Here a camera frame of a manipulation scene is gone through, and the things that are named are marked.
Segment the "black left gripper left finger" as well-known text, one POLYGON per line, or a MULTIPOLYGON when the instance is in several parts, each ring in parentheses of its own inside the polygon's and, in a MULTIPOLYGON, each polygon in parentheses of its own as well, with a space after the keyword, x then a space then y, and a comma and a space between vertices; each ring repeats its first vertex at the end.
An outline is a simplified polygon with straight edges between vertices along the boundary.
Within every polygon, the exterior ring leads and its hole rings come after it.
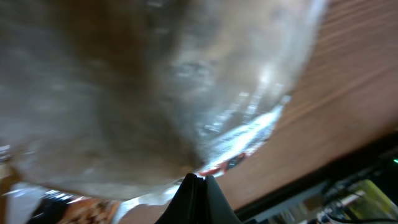
POLYGON ((187 174, 155 224, 198 224, 205 202, 205 181, 195 174, 187 174))

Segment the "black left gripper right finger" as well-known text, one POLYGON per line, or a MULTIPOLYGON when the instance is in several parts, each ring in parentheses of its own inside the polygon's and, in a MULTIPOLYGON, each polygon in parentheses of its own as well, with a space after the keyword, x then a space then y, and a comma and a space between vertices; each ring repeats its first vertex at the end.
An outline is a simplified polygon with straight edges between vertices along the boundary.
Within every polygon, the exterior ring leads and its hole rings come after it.
POLYGON ((216 179, 212 175, 208 175, 205 177, 205 183, 206 201, 211 224, 241 224, 216 179))

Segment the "beige brown snack packet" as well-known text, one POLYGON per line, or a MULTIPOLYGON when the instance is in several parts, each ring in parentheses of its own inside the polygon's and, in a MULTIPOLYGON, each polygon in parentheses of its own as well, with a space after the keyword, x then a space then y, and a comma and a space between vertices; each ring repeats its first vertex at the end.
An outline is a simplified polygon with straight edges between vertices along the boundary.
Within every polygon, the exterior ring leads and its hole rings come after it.
POLYGON ((328 3, 1 1, 1 222, 116 223, 272 134, 328 3))

